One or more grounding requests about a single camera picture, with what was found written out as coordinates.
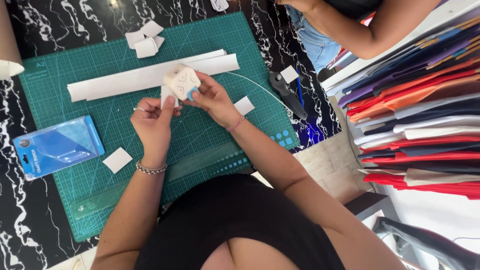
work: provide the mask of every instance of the white shelf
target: white shelf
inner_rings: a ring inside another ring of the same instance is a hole
[[[428,15],[425,20],[423,20],[423,22],[417,26],[417,28],[415,28],[410,34],[408,34],[408,36],[398,42],[395,46],[391,47],[389,50],[375,58],[369,60],[357,59],[352,64],[323,81],[323,88],[325,90],[329,89],[341,80],[350,77],[351,75],[372,65],[375,62],[378,62],[391,52],[401,48],[412,40],[417,39],[427,31],[448,23],[469,11],[478,8],[479,6],[480,0],[449,0],[445,4],[433,10],[430,15]]]

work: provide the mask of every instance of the hand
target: hand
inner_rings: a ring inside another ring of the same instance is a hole
[[[224,128],[231,128],[237,124],[241,114],[233,105],[225,88],[205,73],[196,71],[198,78],[202,81],[198,90],[194,91],[192,97],[195,101],[185,100],[183,104],[204,109],[219,125]]]
[[[159,169],[165,165],[171,132],[170,121],[172,115],[179,116],[182,106],[173,108],[175,99],[168,96],[160,109],[160,98],[143,98],[138,107],[145,111],[136,110],[130,121],[144,145],[142,166],[149,169]]]
[[[300,12],[312,12],[323,0],[275,0],[278,5],[290,5]]]

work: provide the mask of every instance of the beaded bracelet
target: beaded bracelet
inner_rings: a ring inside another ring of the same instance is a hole
[[[240,117],[240,120],[237,122],[237,124],[235,126],[231,127],[231,128],[228,128],[227,131],[232,132],[234,129],[236,129],[243,122],[244,119],[245,119],[245,115],[242,115]]]
[[[144,166],[142,166],[142,165],[140,164],[140,160],[137,161],[137,163],[135,164],[135,166],[137,167],[138,170],[140,170],[141,172],[147,173],[147,174],[158,174],[158,173],[164,172],[164,171],[167,169],[167,165],[166,165],[166,164],[165,164],[162,168],[160,168],[160,169],[149,169],[149,168],[145,168]]]

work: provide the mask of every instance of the cardboard tube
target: cardboard tube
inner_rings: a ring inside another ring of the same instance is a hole
[[[0,0],[0,80],[6,80],[24,70],[7,6],[5,1]]]

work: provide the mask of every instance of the black marble surface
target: black marble surface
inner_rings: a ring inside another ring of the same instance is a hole
[[[5,1],[23,59],[121,38],[151,19],[169,27],[224,14],[209,0]],[[310,116],[291,120],[301,142],[294,151],[340,132],[285,8],[273,0],[228,3],[226,13],[244,12],[269,70],[292,64],[301,73]],[[74,241],[51,175],[24,180],[12,139],[35,123],[18,77],[0,81],[0,93],[0,269],[46,269],[96,246],[98,236]]]

